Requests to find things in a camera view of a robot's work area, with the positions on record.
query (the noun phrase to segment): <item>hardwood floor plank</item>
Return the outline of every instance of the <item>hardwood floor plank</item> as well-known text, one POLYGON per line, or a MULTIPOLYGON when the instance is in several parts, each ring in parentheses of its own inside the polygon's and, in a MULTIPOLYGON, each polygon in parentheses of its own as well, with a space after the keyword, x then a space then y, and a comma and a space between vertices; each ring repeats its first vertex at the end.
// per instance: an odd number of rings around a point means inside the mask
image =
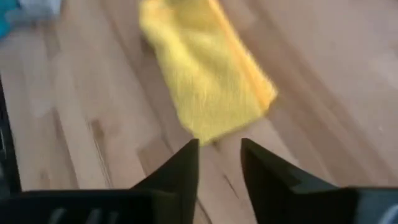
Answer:
POLYGON ((55 62, 56 106, 79 188, 107 189, 111 186, 108 169, 85 121, 81 103, 73 85, 71 65, 64 57, 55 62))
POLYGON ((337 181, 343 185, 395 182, 390 168, 345 108, 317 81, 314 71, 301 61, 299 54, 283 41, 272 21, 265 20, 246 30, 242 37, 277 85, 278 100, 285 106, 284 110, 329 162, 330 169, 339 176, 337 181))
POLYGON ((173 152, 167 147, 162 136, 159 136, 139 150, 138 156, 145 175, 148 176, 168 161, 173 156, 173 152))
POLYGON ((142 36, 139 27, 139 1, 99 0, 113 32, 135 70, 142 62, 142 36))
MULTIPOLYGON (((273 23, 286 41, 284 45, 294 49, 294 60, 301 61, 311 71, 302 72, 300 77, 329 111, 325 113, 317 108, 319 116, 326 120, 333 114, 338 120, 327 125, 347 144, 347 152, 360 161, 367 161, 364 168, 374 178, 378 174, 371 167, 378 166, 377 163, 396 173, 398 167, 393 158, 398 156, 397 139, 392 135, 398 127, 395 116, 398 104, 391 96, 396 95, 397 90, 380 71, 371 68, 370 61, 387 49, 379 34, 370 29, 369 21, 364 19, 359 8, 347 0, 307 1, 305 4, 289 0, 255 2, 253 8, 259 10, 262 22, 273 23), (346 131, 337 131, 338 123, 346 131), (372 156, 365 159, 364 154, 377 154, 379 162, 373 161, 372 156)), ((395 182, 383 179, 376 182, 395 182)))
POLYGON ((144 178, 137 150, 159 135, 159 125, 100 3, 69 1, 63 16, 60 46, 72 59, 86 122, 113 187, 128 188, 144 178))
POLYGON ((78 187, 48 78, 42 34, 26 29, 0 46, 0 72, 23 190, 78 187))
POLYGON ((331 184, 336 184, 335 177, 332 176, 324 158, 320 155, 321 152, 314 147, 302 128, 280 104, 280 101, 277 100, 267 117, 286 147, 298 160, 300 168, 331 184))

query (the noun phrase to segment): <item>teal object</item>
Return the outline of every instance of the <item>teal object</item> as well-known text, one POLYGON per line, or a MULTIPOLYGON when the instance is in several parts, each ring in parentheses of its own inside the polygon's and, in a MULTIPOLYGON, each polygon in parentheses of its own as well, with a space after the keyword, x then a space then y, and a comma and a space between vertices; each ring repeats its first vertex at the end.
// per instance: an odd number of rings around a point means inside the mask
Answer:
POLYGON ((16 0, 0 0, 0 38, 11 31, 11 24, 6 19, 6 13, 18 7, 19 4, 16 0))

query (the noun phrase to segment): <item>yellow microfiber cloth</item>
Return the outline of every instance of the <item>yellow microfiber cloth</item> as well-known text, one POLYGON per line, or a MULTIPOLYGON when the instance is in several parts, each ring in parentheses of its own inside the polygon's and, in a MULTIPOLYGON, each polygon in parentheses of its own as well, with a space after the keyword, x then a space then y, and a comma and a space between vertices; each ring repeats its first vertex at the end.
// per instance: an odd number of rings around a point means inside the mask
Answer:
POLYGON ((201 144, 260 118, 276 97, 216 0, 143 0, 140 25, 201 144))

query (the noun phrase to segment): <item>cloth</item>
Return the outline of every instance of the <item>cloth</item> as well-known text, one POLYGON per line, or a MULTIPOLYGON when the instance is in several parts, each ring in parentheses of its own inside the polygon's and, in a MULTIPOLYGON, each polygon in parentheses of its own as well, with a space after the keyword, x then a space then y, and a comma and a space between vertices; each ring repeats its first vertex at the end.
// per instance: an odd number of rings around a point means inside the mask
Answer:
POLYGON ((202 145, 262 117, 276 97, 215 0, 144 0, 140 25, 202 145))

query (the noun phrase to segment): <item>wood grain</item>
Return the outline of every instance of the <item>wood grain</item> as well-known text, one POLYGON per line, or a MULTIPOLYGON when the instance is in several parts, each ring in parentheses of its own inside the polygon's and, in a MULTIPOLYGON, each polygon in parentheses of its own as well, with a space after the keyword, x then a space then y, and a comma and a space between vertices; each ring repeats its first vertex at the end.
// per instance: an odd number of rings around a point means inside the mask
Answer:
MULTIPOLYGON (((256 222, 241 138, 336 185, 397 185, 398 2, 220 3, 279 96, 266 117, 201 148, 195 223, 256 222)), ((128 188, 192 138, 138 4, 67 0, 58 20, 0 44, 24 190, 128 188)))

